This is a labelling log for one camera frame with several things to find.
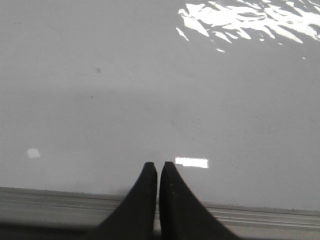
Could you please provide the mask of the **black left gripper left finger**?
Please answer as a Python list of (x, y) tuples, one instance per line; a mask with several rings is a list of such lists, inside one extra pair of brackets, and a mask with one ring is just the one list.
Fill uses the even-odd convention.
[(153, 235), (158, 175), (146, 162), (122, 203), (92, 232), (94, 240), (149, 240)]

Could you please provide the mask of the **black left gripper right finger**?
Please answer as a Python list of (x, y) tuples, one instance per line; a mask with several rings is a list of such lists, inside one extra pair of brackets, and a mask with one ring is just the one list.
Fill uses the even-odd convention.
[(199, 202), (173, 162), (165, 162), (159, 189), (164, 240), (239, 240)]

